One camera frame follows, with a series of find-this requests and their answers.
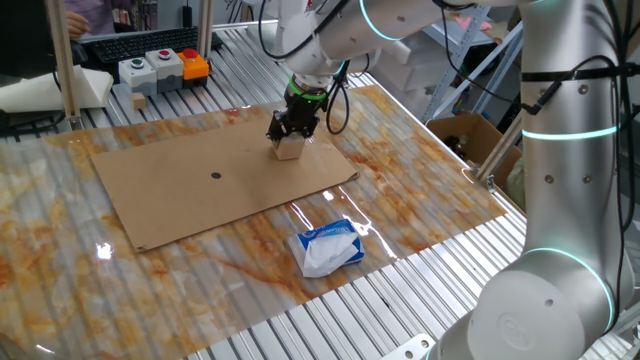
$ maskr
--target marble-patterned sheet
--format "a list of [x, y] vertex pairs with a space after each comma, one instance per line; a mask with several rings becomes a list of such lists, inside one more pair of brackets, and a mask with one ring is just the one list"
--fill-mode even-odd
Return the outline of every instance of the marble-patterned sheet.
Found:
[[[143, 254], [90, 156], [270, 118], [282, 104], [1, 146], [0, 338], [36, 358], [173, 360], [504, 214], [380, 88], [350, 101], [349, 127], [331, 140], [359, 179]], [[303, 278], [284, 240], [343, 218], [364, 261]]]

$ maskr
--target small cardboard box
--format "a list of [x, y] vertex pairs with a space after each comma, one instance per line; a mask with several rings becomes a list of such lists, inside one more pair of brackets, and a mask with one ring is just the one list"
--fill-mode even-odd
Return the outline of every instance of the small cardboard box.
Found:
[[[431, 120], [427, 123], [427, 128], [443, 142], [449, 136], [467, 135], [469, 141], [462, 148], [462, 151], [467, 154], [465, 160], [471, 160], [479, 165], [487, 160], [491, 151], [502, 138], [502, 134], [478, 114]], [[522, 152], [516, 147], [509, 152], [502, 165], [494, 173], [496, 185], [504, 187], [513, 165], [521, 156]]]

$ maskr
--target teal light ring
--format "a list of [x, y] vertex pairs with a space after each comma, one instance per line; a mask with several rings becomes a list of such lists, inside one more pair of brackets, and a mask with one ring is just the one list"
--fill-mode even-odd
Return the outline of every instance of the teal light ring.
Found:
[[585, 263], [584, 261], [582, 261], [582, 260], [578, 259], [577, 257], [569, 254], [568, 252], [565, 252], [565, 251], [562, 251], [562, 250], [558, 250], [558, 249], [553, 249], [553, 248], [533, 249], [533, 250], [527, 251], [523, 255], [527, 255], [527, 254], [530, 254], [530, 253], [536, 252], [536, 251], [551, 251], [551, 252], [555, 252], [555, 253], [564, 255], [564, 256], [566, 256], [566, 257], [568, 257], [570, 259], [573, 259], [573, 260], [577, 261], [580, 265], [584, 266], [587, 270], [589, 270], [591, 275], [593, 275], [596, 278], [596, 280], [598, 280], [598, 283], [600, 284], [600, 286], [602, 286], [602, 290], [604, 290], [604, 293], [607, 296], [607, 301], [609, 302], [609, 323], [607, 324], [607, 329], [604, 332], [609, 331], [609, 327], [611, 327], [611, 324], [613, 324], [613, 317], [614, 317], [614, 312], [615, 312], [615, 310], [613, 309], [613, 296], [609, 292], [609, 289], [607, 288], [607, 285], [605, 285], [604, 281], [602, 281], [602, 278], [600, 278], [600, 276], [596, 273], [596, 271], [593, 270], [593, 268], [591, 268], [591, 266], [587, 265], [587, 263]]
[[613, 126], [604, 130], [597, 131], [589, 131], [584, 133], [577, 134], [540, 134], [529, 132], [526, 130], [522, 130], [522, 135], [537, 140], [554, 140], [554, 141], [562, 141], [562, 140], [583, 140], [583, 139], [593, 139], [601, 136], [611, 135], [618, 131], [618, 128]]
[[387, 35], [380, 32], [380, 30], [378, 30], [378, 28], [376, 28], [375, 25], [373, 25], [373, 22], [371, 22], [371, 19], [369, 19], [369, 15], [367, 14], [367, 9], [365, 9], [364, 7], [364, 0], [360, 0], [360, 9], [362, 10], [362, 16], [364, 16], [364, 19], [367, 21], [367, 24], [369, 24], [369, 27], [371, 28], [371, 30], [373, 30], [373, 32], [375, 32], [378, 36], [389, 41], [402, 40], [402, 39], [394, 39], [392, 37], [388, 37]]
[[342, 71], [342, 68], [344, 67], [344, 64], [346, 64], [346, 63], [347, 63], [346, 61], [343, 61], [342, 65], [340, 65], [340, 69], [338, 69], [338, 71], [336, 71], [336, 73], [333, 74], [333, 75], [338, 75], [340, 73], [340, 71]]

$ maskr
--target red button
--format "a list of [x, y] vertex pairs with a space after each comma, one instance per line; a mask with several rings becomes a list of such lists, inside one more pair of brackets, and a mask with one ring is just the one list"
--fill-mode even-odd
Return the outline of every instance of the red button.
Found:
[[184, 54], [184, 57], [186, 57], [187, 59], [195, 59], [198, 57], [198, 52], [193, 49], [186, 49], [182, 53]]

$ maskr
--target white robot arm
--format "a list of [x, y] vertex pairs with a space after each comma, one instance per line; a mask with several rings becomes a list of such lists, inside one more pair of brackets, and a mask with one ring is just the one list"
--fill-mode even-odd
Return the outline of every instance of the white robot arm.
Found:
[[[526, 244], [428, 360], [575, 360], [611, 330], [632, 295], [616, 144], [617, 79], [633, 71], [618, 66], [626, 57], [605, 0], [477, 2], [518, 5], [524, 23]], [[296, 75], [287, 116], [274, 116], [269, 136], [313, 134], [321, 106], [303, 109], [307, 101], [297, 97], [321, 103], [344, 61], [429, 26], [442, 6], [465, 4], [327, 0], [319, 11], [283, 20], [282, 58]]]

